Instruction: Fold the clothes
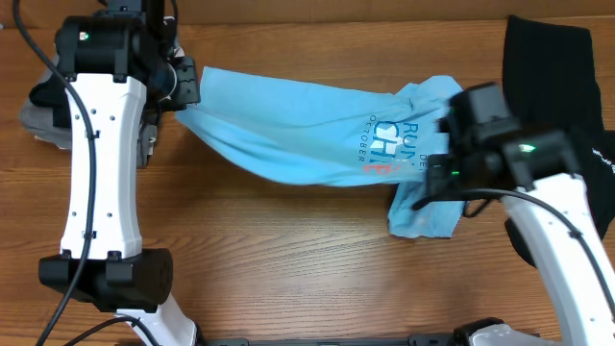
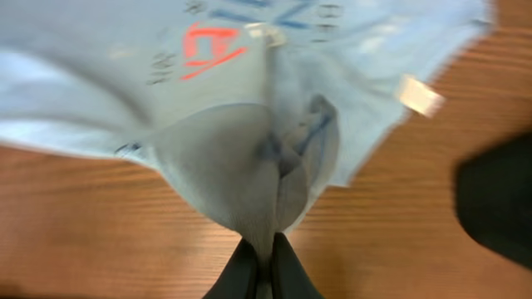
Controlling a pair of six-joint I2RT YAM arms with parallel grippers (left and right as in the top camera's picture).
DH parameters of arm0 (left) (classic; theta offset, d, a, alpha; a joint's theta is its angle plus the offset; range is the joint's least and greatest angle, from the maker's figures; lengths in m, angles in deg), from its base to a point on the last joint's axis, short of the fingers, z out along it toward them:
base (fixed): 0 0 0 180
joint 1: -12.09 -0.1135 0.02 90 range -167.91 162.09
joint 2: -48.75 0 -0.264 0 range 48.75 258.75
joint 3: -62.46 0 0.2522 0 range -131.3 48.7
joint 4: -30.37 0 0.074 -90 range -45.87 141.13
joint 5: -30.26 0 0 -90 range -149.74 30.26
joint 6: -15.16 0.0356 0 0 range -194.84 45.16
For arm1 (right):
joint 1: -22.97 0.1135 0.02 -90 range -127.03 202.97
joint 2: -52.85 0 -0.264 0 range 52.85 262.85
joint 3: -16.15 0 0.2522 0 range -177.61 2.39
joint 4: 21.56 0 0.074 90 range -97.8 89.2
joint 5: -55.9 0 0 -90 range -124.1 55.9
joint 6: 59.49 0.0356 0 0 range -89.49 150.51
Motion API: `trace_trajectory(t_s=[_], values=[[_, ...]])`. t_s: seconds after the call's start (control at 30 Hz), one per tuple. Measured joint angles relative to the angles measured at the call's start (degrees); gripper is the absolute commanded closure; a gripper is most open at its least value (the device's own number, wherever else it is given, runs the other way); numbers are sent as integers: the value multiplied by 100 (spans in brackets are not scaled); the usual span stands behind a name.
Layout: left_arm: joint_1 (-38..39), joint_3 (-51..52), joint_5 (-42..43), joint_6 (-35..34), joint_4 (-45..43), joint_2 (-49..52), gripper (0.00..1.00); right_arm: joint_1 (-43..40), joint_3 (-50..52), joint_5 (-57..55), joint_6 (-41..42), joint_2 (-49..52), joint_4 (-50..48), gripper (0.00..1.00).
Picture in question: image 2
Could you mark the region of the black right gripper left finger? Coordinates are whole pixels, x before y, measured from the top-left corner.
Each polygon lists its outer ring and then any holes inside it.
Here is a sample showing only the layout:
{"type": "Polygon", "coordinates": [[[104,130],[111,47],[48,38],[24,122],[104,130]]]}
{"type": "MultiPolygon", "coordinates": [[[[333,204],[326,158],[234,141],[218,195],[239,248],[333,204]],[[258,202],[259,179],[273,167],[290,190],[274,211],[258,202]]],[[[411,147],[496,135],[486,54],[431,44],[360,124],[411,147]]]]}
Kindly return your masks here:
{"type": "Polygon", "coordinates": [[[258,265],[253,246],[242,238],[203,299],[254,299],[258,265]]]}

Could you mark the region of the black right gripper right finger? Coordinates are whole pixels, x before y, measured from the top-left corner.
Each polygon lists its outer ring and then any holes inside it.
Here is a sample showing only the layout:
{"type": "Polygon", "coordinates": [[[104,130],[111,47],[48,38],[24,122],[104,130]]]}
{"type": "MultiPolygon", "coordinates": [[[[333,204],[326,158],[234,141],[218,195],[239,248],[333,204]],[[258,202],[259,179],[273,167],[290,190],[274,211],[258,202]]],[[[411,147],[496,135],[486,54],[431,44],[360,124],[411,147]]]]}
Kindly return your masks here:
{"type": "Polygon", "coordinates": [[[283,233],[274,236],[270,267],[274,299],[323,299],[283,233]]]}

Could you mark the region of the light blue printed t-shirt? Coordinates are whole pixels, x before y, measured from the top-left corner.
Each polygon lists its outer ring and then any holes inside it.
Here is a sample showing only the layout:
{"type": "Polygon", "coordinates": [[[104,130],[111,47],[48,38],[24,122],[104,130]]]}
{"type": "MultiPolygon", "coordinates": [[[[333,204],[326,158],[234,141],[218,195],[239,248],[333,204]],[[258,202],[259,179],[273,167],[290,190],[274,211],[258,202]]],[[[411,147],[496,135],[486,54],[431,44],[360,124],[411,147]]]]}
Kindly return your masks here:
{"type": "Polygon", "coordinates": [[[4,1],[1,141],[155,169],[268,257],[493,20],[481,0],[4,1]]]}

